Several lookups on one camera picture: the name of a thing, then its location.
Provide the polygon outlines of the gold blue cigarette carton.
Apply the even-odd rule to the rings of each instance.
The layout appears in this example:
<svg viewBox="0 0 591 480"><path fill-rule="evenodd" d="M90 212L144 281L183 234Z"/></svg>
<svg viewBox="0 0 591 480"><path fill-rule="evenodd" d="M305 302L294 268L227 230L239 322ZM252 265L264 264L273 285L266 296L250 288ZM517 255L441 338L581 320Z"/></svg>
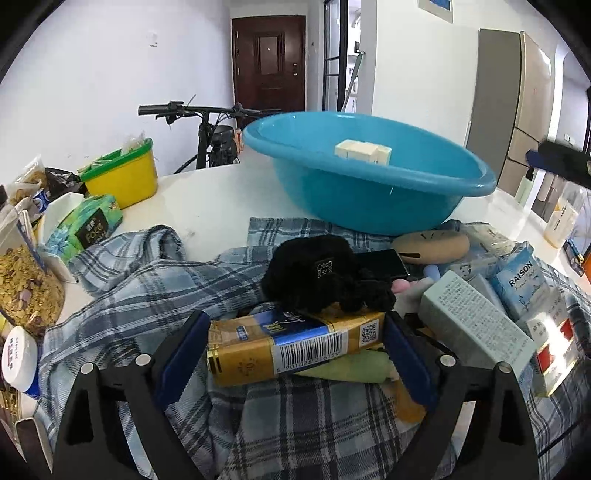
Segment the gold blue cigarette carton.
<svg viewBox="0 0 591 480"><path fill-rule="evenodd" d="M382 312L348 315L329 307L318 315L274 308L216 320L208 331L207 366L219 386L308 370L379 344L384 319Z"/></svg>

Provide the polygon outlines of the white cube box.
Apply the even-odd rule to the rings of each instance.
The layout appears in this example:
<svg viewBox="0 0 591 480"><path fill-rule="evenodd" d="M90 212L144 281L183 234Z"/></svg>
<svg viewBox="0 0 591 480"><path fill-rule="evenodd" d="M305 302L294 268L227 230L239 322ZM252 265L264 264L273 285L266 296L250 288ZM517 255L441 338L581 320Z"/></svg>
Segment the white cube box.
<svg viewBox="0 0 591 480"><path fill-rule="evenodd" d="M390 164L392 150L384 145L377 145L375 162L380 165L388 166Z"/></svg>

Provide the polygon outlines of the white bottle yellow label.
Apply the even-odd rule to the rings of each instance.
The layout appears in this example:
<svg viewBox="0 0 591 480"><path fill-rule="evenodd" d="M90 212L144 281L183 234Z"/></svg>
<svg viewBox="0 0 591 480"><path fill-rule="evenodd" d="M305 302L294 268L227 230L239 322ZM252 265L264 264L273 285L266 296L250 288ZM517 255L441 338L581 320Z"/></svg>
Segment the white bottle yellow label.
<svg viewBox="0 0 591 480"><path fill-rule="evenodd" d="M560 249L570 236L579 210L564 196L560 196L547 222L543 236L555 249Z"/></svg>

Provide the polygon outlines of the pale green box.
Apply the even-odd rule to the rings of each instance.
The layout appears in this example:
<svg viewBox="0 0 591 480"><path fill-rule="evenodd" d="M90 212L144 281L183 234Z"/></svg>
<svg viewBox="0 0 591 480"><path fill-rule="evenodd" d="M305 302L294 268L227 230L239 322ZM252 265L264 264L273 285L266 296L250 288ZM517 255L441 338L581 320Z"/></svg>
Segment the pale green box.
<svg viewBox="0 0 591 480"><path fill-rule="evenodd" d="M536 352L531 338L484 295L454 272L423 294L420 319L465 365L509 364L520 376Z"/></svg>

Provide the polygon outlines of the grey beige refrigerator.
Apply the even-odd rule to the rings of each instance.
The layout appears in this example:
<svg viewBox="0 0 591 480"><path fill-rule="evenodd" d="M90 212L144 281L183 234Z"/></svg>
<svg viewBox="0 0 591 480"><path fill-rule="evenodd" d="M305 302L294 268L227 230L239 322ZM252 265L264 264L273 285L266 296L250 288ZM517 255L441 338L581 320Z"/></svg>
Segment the grey beige refrigerator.
<svg viewBox="0 0 591 480"><path fill-rule="evenodd" d="M497 186L516 194L526 154L548 134L554 77L548 55L525 32L482 29L466 148L494 171Z"/></svg>

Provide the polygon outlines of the blue plaid shirt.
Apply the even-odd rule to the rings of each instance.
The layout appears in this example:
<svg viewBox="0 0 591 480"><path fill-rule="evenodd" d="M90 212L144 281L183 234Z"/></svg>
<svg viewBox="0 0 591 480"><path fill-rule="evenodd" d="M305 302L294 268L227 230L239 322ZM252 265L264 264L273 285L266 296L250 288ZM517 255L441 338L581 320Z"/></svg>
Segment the blue plaid shirt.
<svg viewBox="0 0 591 480"><path fill-rule="evenodd" d="M590 300L544 263L519 321L454 272L394 295L391 239L319 220L252 219L246 246L211 262L188 261L156 226L71 269L92 301L45 332L35 417L62 452L108 402L130 471L148 478L171 465L141 440L154 420L190 476L457 477L468 391L474 423L502 432L515 427L500 413L518 400L510 385L530 378L518 457L551 479L590 415Z"/></svg>

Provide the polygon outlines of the white silver box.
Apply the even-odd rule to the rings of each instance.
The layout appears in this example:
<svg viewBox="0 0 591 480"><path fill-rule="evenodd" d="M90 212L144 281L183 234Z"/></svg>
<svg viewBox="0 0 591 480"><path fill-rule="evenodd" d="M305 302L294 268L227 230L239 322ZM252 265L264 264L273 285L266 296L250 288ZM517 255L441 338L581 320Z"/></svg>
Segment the white silver box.
<svg viewBox="0 0 591 480"><path fill-rule="evenodd" d="M513 240L488 223L463 224L460 231L468 236L472 249L480 249L497 257L508 255L515 248Z"/></svg>

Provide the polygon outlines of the red white cigarette pack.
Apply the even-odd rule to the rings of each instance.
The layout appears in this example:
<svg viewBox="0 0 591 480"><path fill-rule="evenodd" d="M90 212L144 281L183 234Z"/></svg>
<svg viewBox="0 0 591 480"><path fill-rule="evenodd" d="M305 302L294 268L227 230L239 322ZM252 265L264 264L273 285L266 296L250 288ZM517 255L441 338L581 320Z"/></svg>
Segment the red white cigarette pack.
<svg viewBox="0 0 591 480"><path fill-rule="evenodd" d="M536 346L533 360L533 389L550 397L566 379L579 359L575 332L563 293L552 288L517 321Z"/></svg>

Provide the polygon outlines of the tan oval speaker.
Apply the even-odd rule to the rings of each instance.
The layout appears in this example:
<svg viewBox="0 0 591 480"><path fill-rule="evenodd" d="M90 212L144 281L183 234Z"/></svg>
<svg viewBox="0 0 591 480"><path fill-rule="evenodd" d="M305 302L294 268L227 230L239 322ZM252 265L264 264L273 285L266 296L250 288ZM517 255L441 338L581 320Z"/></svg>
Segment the tan oval speaker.
<svg viewBox="0 0 591 480"><path fill-rule="evenodd" d="M392 248L409 264L445 264L464 257L470 240L457 231L427 230L401 235L393 240Z"/></svg>

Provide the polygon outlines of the white jar blue label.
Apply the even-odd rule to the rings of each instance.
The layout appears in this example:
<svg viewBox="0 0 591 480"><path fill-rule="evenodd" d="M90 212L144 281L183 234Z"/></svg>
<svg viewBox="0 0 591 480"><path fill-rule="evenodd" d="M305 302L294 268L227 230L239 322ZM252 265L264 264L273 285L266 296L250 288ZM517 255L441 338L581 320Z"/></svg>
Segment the white jar blue label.
<svg viewBox="0 0 591 480"><path fill-rule="evenodd" d="M14 327L2 350L2 374L11 387L35 400L40 396L38 360L35 338L23 327Z"/></svg>

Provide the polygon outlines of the blue plastic basin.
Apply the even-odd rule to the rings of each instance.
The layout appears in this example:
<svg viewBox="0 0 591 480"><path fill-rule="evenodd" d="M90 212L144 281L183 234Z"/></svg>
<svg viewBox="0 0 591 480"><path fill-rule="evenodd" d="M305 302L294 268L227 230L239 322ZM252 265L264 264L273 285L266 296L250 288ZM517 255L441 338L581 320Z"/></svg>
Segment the blue plastic basin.
<svg viewBox="0 0 591 480"><path fill-rule="evenodd" d="M398 236L442 224L466 197L497 186L489 165L464 147L406 123L362 114L276 114L245 128L245 144L270 157L287 196L311 215L351 230ZM391 148L388 165L344 159L358 140Z"/></svg>

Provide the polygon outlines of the black plush toy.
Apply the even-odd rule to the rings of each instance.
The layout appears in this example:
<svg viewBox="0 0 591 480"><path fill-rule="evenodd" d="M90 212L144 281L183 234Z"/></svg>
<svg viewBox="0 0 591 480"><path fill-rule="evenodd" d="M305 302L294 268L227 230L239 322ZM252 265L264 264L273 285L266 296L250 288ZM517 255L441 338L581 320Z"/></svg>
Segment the black plush toy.
<svg viewBox="0 0 591 480"><path fill-rule="evenodd" d="M266 299L290 311L318 313L332 304L353 314L388 312L392 286L409 273L393 249L356 253L345 238L322 235L283 242L263 276Z"/></svg>

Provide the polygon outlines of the yellow tub green lid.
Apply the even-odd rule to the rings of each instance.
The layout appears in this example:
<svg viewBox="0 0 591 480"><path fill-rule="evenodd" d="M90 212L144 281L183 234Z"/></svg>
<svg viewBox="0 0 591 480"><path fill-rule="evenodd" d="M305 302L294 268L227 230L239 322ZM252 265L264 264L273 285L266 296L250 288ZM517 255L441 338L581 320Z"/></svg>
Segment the yellow tub green lid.
<svg viewBox="0 0 591 480"><path fill-rule="evenodd" d="M153 141L142 139L124 153L112 151L78 170L90 195L112 195L119 208L125 209L152 197L157 190L157 172Z"/></svg>

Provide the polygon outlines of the snack bag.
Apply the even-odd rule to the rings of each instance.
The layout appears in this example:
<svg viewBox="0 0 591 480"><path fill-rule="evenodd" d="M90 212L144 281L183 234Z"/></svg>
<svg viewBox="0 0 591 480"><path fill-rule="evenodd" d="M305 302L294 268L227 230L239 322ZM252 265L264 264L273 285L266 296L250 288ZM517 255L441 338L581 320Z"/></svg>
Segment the snack bag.
<svg viewBox="0 0 591 480"><path fill-rule="evenodd" d="M46 167L45 177L49 202L53 202L67 193L86 195L88 192L85 183L73 172Z"/></svg>

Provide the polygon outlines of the dark brown door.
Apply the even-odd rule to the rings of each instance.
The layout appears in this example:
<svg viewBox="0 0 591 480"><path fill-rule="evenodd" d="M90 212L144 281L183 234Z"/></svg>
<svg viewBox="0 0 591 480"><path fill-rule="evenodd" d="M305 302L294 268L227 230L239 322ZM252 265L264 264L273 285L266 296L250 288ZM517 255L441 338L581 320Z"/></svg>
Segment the dark brown door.
<svg viewBox="0 0 591 480"><path fill-rule="evenodd" d="M231 20L235 101L250 110L304 110L305 17L266 15Z"/></svg>

